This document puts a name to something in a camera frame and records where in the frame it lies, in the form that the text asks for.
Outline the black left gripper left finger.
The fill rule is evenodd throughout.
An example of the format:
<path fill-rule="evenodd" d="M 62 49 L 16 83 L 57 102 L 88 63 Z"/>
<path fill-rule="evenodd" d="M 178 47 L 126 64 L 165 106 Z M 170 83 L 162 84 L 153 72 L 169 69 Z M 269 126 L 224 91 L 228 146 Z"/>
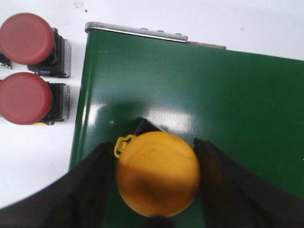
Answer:
<path fill-rule="evenodd" d="M 114 177 L 114 146 L 101 143 L 43 190 L 0 211 L 2 228 L 101 228 Z"/>

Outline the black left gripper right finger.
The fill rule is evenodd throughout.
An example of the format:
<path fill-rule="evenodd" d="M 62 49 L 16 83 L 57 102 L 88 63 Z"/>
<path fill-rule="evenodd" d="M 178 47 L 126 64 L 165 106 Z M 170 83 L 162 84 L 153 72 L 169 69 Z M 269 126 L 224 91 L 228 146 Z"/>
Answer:
<path fill-rule="evenodd" d="M 304 200 L 244 169 L 209 141 L 194 139 L 207 228 L 302 228 Z"/>

